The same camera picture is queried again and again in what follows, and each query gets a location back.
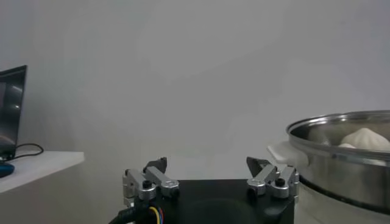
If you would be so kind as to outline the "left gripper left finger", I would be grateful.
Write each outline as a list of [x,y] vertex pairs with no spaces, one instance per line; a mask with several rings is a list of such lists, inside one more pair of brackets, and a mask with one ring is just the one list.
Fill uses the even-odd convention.
[[162,157],[149,161],[142,171],[126,169],[122,176],[124,205],[132,207],[136,199],[152,201],[158,195],[177,199],[180,195],[180,184],[178,180],[165,175],[167,166],[167,157]]

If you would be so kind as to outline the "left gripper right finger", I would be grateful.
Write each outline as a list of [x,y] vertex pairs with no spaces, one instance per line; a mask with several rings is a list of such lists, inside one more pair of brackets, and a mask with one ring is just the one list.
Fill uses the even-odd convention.
[[252,178],[247,180],[249,198],[259,198],[270,193],[274,198],[298,198],[299,173],[286,166],[279,170],[268,160],[247,157],[246,163]]

